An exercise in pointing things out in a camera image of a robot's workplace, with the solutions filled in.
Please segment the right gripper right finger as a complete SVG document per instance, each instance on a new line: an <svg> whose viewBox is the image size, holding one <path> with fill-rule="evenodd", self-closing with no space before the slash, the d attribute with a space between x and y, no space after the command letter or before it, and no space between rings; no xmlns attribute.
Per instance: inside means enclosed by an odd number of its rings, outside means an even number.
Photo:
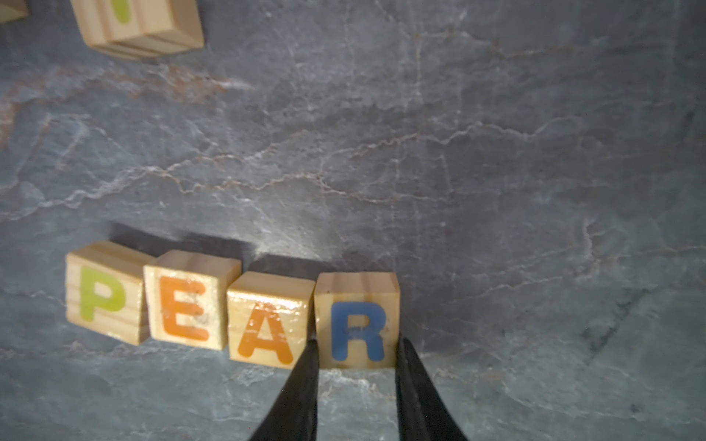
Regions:
<svg viewBox="0 0 706 441"><path fill-rule="evenodd" d="M395 389L401 441L467 441L409 339L399 337Z"/></svg>

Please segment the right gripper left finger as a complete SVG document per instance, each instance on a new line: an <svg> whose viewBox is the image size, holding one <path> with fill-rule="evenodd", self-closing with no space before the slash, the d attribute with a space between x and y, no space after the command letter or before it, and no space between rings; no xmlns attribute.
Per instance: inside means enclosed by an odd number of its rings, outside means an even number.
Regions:
<svg viewBox="0 0 706 441"><path fill-rule="evenodd" d="M309 340L270 412L249 440L316 440L318 384L318 344Z"/></svg>

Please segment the wooden block letter A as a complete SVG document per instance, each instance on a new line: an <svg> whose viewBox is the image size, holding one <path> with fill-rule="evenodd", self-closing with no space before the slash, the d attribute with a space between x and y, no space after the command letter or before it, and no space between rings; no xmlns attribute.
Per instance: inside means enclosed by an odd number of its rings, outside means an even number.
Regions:
<svg viewBox="0 0 706 441"><path fill-rule="evenodd" d="M232 360L292 369L308 339L315 282L248 271L227 290Z"/></svg>

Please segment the wooden block letter R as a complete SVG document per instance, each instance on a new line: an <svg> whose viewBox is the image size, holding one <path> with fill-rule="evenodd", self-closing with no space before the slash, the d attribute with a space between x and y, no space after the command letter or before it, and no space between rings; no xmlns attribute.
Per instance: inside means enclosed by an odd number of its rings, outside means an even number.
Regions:
<svg viewBox="0 0 706 441"><path fill-rule="evenodd" d="M392 369L401 289L392 272L322 273L314 290L322 369Z"/></svg>

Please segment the wooden block letter E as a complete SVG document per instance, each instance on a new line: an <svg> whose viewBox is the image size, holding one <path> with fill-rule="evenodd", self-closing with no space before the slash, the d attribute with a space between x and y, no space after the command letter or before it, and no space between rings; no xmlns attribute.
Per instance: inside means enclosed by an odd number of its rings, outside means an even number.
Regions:
<svg viewBox="0 0 706 441"><path fill-rule="evenodd" d="M143 267L151 336L222 351L227 346L227 289L242 274L238 259L171 250Z"/></svg>

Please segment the wooden block letter P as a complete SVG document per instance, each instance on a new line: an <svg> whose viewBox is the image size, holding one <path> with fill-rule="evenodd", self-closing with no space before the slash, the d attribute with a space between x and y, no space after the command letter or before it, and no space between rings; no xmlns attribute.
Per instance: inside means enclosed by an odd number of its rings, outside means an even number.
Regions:
<svg viewBox="0 0 706 441"><path fill-rule="evenodd" d="M109 241L66 256L66 318L70 323L141 345L150 337L143 267L152 255Z"/></svg>

